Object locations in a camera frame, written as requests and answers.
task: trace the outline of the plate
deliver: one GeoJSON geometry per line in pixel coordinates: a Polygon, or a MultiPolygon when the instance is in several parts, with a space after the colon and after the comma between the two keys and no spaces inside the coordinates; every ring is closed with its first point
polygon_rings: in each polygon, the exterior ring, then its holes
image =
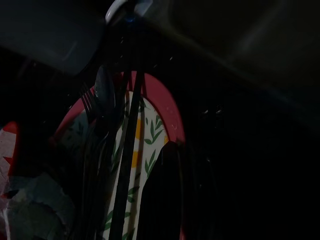
{"type": "MultiPolygon", "coordinates": [[[[105,191],[106,221],[103,237],[108,239],[113,207],[115,203],[119,165],[121,162],[124,134],[128,123],[133,86],[136,72],[128,84],[125,96],[125,118],[116,135],[112,156],[112,173],[105,191]]],[[[56,133],[56,143],[67,149],[74,161],[81,162],[84,143],[90,126],[82,101],[79,99],[69,110],[56,133]]],[[[136,239],[139,222],[140,202],[143,187],[158,158],[160,150],[168,142],[184,142],[185,135],[181,117],[173,97],[163,84],[149,74],[145,74],[145,84],[141,90],[138,120],[136,125],[134,150],[130,173],[129,191],[123,227],[124,239],[136,239]]]]}

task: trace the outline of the patterned plate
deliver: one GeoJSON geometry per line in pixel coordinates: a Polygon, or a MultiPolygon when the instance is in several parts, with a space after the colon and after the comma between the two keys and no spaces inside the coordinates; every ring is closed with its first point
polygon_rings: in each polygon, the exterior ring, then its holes
{"type": "MultiPolygon", "coordinates": [[[[133,72],[131,86],[134,86],[135,75],[136,73],[133,72]]],[[[129,191],[122,233],[123,240],[132,240],[137,237],[142,190],[162,147],[168,142],[168,140],[184,141],[184,133],[181,131],[183,129],[182,123],[176,104],[168,90],[159,83],[160,82],[154,77],[145,74],[145,86],[144,90],[142,90],[136,125],[129,191]],[[152,104],[149,100],[155,96],[166,98],[166,100],[162,102],[168,104],[168,106],[165,104],[154,105],[154,102],[152,102],[152,104]]],[[[112,156],[112,174],[107,183],[107,189],[105,192],[107,211],[104,231],[102,233],[105,239],[108,239],[109,237],[120,171],[119,165],[121,162],[125,138],[124,133],[126,132],[128,123],[132,96],[132,91],[128,91],[125,96],[125,118],[116,135],[116,143],[112,156]]],[[[161,100],[157,98],[155,102],[160,103],[161,100]]],[[[54,135],[54,138],[58,145],[65,147],[74,156],[76,161],[81,161],[83,146],[89,128],[84,106],[81,100],[78,100],[62,121],[54,135]]]]}

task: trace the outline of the fork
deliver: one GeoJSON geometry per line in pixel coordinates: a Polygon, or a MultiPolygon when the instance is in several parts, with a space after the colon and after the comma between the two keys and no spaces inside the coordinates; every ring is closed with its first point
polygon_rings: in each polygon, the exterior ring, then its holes
{"type": "Polygon", "coordinates": [[[81,101],[83,103],[86,117],[89,125],[96,119],[96,103],[94,95],[91,90],[88,88],[87,84],[83,82],[83,85],[79,91],[81,101]]]}

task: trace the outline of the cutlery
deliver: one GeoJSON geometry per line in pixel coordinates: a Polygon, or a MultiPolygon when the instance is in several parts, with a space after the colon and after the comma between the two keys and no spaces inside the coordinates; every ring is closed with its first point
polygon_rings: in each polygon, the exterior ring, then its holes
{"type": "Polygon", "coordinates": [[[100,168],[96,181],[96,188],[92,196],[90,196],[93,200],[92,209],[88,213],[86,218],[88,219],[86,230],[85,230],[85,239],[92,240],[94,238],[95,233],[99,233],[100,231],[100,223],[102,222],[102,218],[104,216],[104,212],[101,211],[105,202],[104,202],[104,190],[106,187],[108,173],[111,172],[111,157],[115,145],[116,135],[121,123],[122,115],[123,115],[123,107],[125,105],[125,95],[127,91],[128,82],[131,79],[131,65],[128,64],[127,70],[123,74],[123,79],[121,83],[121,87],[116,94],[116,104],[113,113],[110,116],[110,128],[109,133],[107,135],[107,146],[105,155],[103,156],[100,168]]]}
{"type": "Polygon", "coordinates": [[[142,84],[145,81],[145,73],[138,71],[133,89],[132,102],[130,106],[129,119],[127,123],[122,158],[120,163],[120,173],[116,187],[115,202],[112,214],[109,240],[118,240],[122,238],[122,232],[125,222],[125,212],[130,182],[130,172],[132,165],[132,156],[135,145],[136,125],[138,119],[138,110],[141,97],[142,84]]]}
{"type": "Polygon", "coordinates": [[[90,125],[96,119],[96,103],[94,96],[85,82],[83,82],[79,94],[85,109],[88,123],[90,125]]]}
{"type": "Polygon", "coordinates": [[[97,186],[101,149],[107,139],[111,114],[115,109],[115,88],[111,75],[105,65],[101,65],[98,69],[94,84],[93,101],[96,104],[96,122],[87,136],[88,140],[84,148],[81,194],[83,225],[87,224],[85,216],[87,216],[92,209],[92,195],[97,186]]]}

